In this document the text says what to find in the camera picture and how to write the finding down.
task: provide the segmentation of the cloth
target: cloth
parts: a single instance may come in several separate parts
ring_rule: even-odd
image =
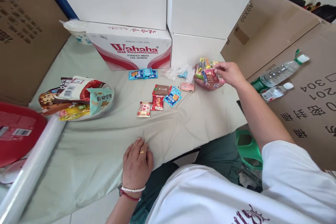
[[[242,167],[236,133],[220,137],[201,146],[194,164],[213,168],[230,182],[239,184],[238,171]],[[141,201],[137,204],[131,224],[143,224],[168,178],[179,168],[174,162],[162,164],[154,170],[146,183]]]
[[[275,141],[262,156],[261,194],[188,165],[168,179],[146,223],[336,223],[336,181],[304,149]]]
[[[201,88],[183,92],[173,108],[165,104],[164,111],[152,111],[150,118],[136,117],[140,101],[152,101],[155,84],[179,86],[181,79],[175,83],[163,76],[128,80],[128,71],[111,71],[92,45],[82,45],[73,37],[55,59],[30,108],[40,111],[39,94],[59,86],[61,77],[74,75],[113,87],[112,109],[103,118],[67,123],[20,223],[52,223],[116,189],[122,156],[138,137],[149,143],[156,169],[246,124],[236,103],[237,92],[228,84],[213,92]]]

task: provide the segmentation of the water bottle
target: water bottle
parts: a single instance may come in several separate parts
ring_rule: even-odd
[[[261,93],[260,96],[267,103],[283,96],[287,92],[287,90],[292,89],[293,87],[294,86],[292,83],[287,82],[283,86],[272,87],[271,89],[265,91],[264,93]]]
[[[307,55],[300,55],[293,61],[288,61],[282,65],[273,67],[268,70],[265,74],[261,75],[258,79],[251,82],[251,85],[258,91],[258,93],[263,93],[266,90],[274,87],[280,82],[291,76],[297,69],[299,69],[302,63],[309,60]]]

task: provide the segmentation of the white t-shirt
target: white t-shirt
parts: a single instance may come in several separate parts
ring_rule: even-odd
[[[183,166],[167,180],[146,223],[336,223],[336,181],[304,149],[275,141],[262,156],[261,194],[212,168]]]

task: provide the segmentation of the floor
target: floor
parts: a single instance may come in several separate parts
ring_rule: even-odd
[[[192,153],[175,161],[179,166],[193,163],[198,153]],[[118,190],[114,190],[100,200],[68,215],[53,224],[104,224],[119,198]]]

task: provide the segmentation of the green label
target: green label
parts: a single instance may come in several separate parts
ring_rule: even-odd
[[[254,81],[251,82],[251,85],[254,87],[255,90],[257,90],[258,93],[263,93],[266,90],[270,89],[270,87],[264,85],[260,77],[258,79],[255,79]]]

